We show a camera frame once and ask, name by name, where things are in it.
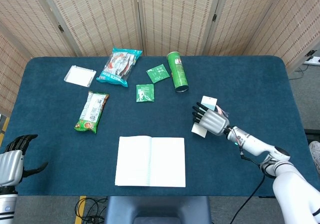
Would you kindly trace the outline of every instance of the yellow tape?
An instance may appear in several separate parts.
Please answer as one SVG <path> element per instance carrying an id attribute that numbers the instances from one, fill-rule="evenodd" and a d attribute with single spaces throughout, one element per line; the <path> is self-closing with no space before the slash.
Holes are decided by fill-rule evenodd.
<path id="1" fill-rule="evenodd" d="M 1 144 L 2 144 L 4 137 L 5 137 L 4 134 L 0 133 L 0 147 L 1 147 Z"/>
<path id="2" fill-rule="evenodd" d="M 86 198 L 86 196 L 80 196 L 79 200 L 84 199 L 84 198 Z M 85 201 L 85 200 L 84 200 L 83 202 L 80 202 L 80 203 L 79 203 L 77 213 L 78 213 L 78 215 L 81 216 L 81 217 L 84 215 L 85 205 L 86 205 L 86 201 Z M 78 216 L 75 216 L 75 222 L 74 222 L 74 224 L 81 224 L 81 223 L 82 223 L 81 218 L 78 217 Z"/>
<path id="3" fill-rule="evenodd" d="M 3 130 L 3 131 L 6 131 L 6 130 L 7 130 L 9 120 L 10 120 L 10 118 L 6 118 L 6 120 L 5 120 L 5 122 L 4 122 L 4 125 L 3 125 L 3 127 L 2 127 L 2 130 Z"/>

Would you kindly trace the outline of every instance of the white paper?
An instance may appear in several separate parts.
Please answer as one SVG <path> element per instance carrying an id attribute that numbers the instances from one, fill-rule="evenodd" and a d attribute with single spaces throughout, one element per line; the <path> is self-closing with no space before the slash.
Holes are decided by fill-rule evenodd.
<path id="1" fill-rule="evenodd" d="M 152 138 L 151 187 L 186 187 L 184 138 Z"/>
<path id="2" fill-rule="evenodd" d="M 90 87 L 95 74 L 96 71 L 94 70 L 81 68 L 73 65 L 71 66 L 64 80 L 68 83 L 74 83 L 84 87 Z"/>
<path id="3" fill-rule="evenodd" d="M 120 137 L 115 172 L 117 186 L 148 186 L 151 137 Z"/>
<path id="4" fill-rule="evenodd" d="M 186 187 L 184 138 L 120 137 L 115 185 Z"/>
<path id="5" fill-rule="evenodd" d="M 217 99 L 203 96 L 202 100 L 201 100 L 201 104 L 208 107 L 209 109 L 214 110 L 216 108 Z M 203 138 L 205 138 L 206 134 L 207 134 L 207 129 L 201 127 L 198 123 L 194 123 L 192 126 L 192 129 L 191 129 L 191 132 L 196 133 L 196 134 L 202 136 Z"/>

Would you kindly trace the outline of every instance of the table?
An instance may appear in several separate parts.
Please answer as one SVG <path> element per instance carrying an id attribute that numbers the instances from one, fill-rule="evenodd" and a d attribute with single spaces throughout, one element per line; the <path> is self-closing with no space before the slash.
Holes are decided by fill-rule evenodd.
<path id="1" fill-rule="evenodd" d="M 36 133 L 25 157 L 26 169 L 49 161 L 40 174 L 18 186 L 20 195 L 88 196 L 248 196 L 262 178 L 240 159 L 239 149 L 223 136 L 191 133 L 192 106 L 203 95 L 218 99 L 237 125 L 271 145 L 286 149 L 306 180 L 319 188 L 285 66 L 274 56 L 184 56 L 189 90 L 176 93 L 171 78 L 155 84 L 155 101 L 136 103 L 136 84 L 151 83 L 146 70 L 165 57 L 140 57 L 128 88 L 93 81 L 90 88 L 64 82 L 72 65 L 102 71 L 107 57 L 38 57 L 26 66 L 3 141 Z M 74 126 L 88 91 L 106 92 L 109 100 L 97 134 Z M 184 137 L 186 188 L 117 187 L 119 136 Z M 262 161 L 265 155 L 254 158 Z M 256 195 L 271 196 L 272 180 Z"/>

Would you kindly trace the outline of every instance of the white robotic arm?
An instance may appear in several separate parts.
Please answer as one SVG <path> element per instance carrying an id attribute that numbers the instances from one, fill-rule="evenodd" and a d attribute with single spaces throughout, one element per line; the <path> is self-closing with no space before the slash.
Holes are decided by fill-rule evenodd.
<path id="1" fill-rule="evenodd" d="M 238 127 L 231 127 L 226 117 L 200 103 L 197 105 L 201 109 L 193 107 L 194 121 L 215 135 L 226 134 L 228 140 L 239 146 L 241 158 L 247 159 L 243 150 L 255 156 L 268 152 L 259 168 L 267 177 L 275 178 L 273 192 L 286 224 L 320 223 L 320 193 L 289 162 L 287 151 L 264 143 Z"/>
<path id="2" fill-rule="evenodd" d="M 39 168 L 28 171 L 24 168 L 29 142 L 36 137 L 37 135 L 17 137 L 0 154 L 0 224 L 13 223 L 18 197 L 16 186 L 23 178 L 41 172 L 48 165 L 45 162 Z"/>

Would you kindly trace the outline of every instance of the beige wall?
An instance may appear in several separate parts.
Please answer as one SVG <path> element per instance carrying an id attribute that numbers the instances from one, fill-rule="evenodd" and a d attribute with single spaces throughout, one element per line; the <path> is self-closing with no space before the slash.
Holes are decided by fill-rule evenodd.
<path id="1" fill-rule="evenodd" d="M 276 55 L 292 71 L 320 41 L 319 1 L 0 0 L 0 26 L 18 43 L 0 35 L 0 111 L 12 111 L 26 53 L 73 56 L 76 47 L 83 56 L 107 56 L 113 46 L 144 44 L 147 55 Z"/>
<path id="2" fill-rule="evenodd" d="M 277 0 L 245 55 L 275 55 L 292 71 L 320 38 L 320 0 Z"/>
<path id="3" fill-rule="evenodd" d="M 0 33 L 0 113 L 11 114 L 27 62 L 28 58 Z"/>

